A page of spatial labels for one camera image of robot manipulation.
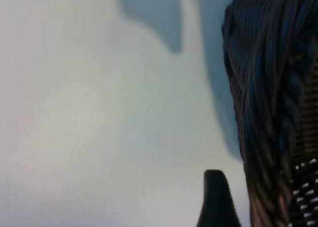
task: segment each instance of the wall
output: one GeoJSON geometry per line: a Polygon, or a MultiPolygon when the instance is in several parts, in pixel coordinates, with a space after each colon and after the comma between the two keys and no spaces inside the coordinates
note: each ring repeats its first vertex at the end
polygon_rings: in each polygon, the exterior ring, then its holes
{"type": "Polygon", "coordinates": [[[0,0],[0,226],[193,227],[203,173],[248,199],[231,0],[0,0]]]}

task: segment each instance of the white wall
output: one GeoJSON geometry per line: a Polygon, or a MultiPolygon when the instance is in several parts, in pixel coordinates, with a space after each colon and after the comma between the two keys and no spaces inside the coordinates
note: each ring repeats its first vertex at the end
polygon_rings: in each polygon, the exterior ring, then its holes
{"type": "Polygon", "coordinates": [[[1,227],[194,227],[206,169],[249,225],[208,1],[0,0],[1,227]]]}

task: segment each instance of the black object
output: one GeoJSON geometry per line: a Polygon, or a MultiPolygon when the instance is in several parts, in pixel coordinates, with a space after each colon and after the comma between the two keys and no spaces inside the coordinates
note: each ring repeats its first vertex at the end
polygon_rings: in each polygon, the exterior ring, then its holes
{"type": "Polygon", "coordinates": [[[251,225],[318,226],[318,0],[234,0],[222,33],[251,225]]]}
{"type": "Polygon", "coordinates": [[[221,171],[204,173],[204,202],[197,227],[240,227],[228,182],[221,171]]]}

